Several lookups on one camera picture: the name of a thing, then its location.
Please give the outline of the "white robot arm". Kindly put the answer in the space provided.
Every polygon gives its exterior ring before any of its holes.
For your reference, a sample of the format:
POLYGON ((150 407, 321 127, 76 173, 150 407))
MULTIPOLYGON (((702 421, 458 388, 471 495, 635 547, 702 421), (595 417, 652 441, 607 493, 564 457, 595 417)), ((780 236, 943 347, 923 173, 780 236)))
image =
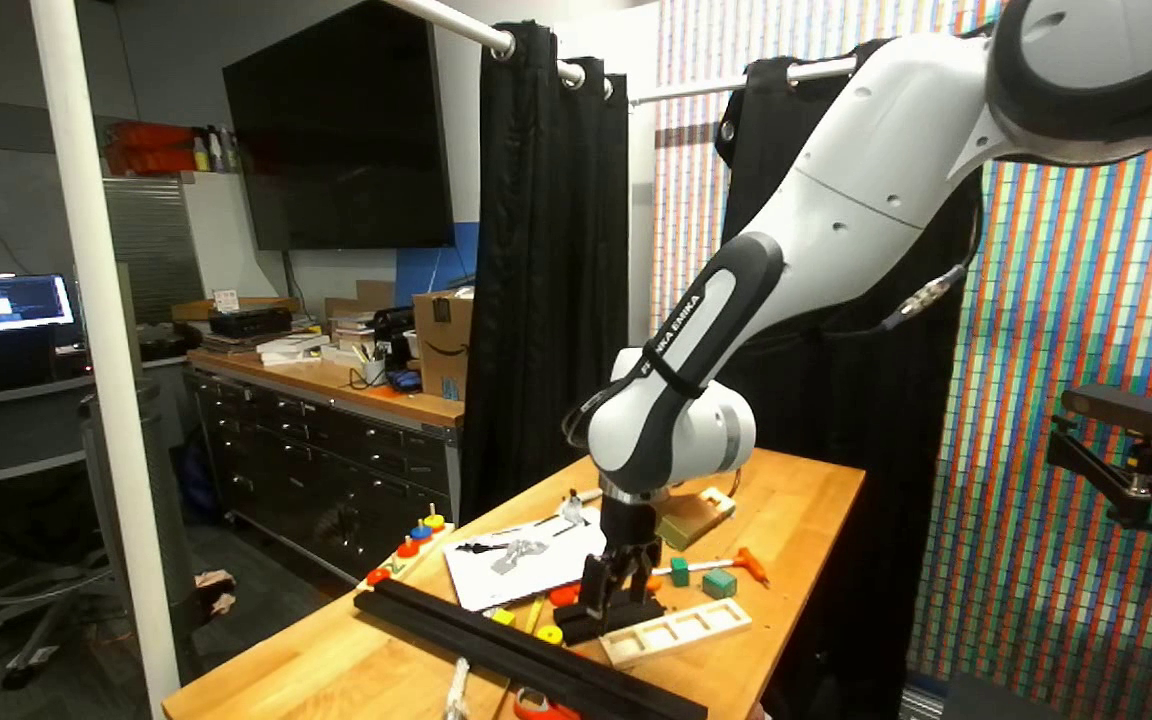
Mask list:
POLYGON ((652 502, 744 464, 756 421, 715 373, 772 326, 873 291, 989 160, 1116 163, 1152 149, 1152 0, 1006 0, 985 37, 878 45, 678 304, 578 407, 602 547, 578 601, 635 598, 652 502))

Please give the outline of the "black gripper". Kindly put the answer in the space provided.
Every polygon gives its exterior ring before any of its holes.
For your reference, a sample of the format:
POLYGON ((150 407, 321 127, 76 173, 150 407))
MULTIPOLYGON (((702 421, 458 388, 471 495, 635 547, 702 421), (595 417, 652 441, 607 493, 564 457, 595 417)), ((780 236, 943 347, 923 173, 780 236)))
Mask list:
POLYGON ((578 598, 583 601, 619 601, 638 598, 655 562, 655 509, 631 502, 598 504, 602 547, 583 562, 578 598))

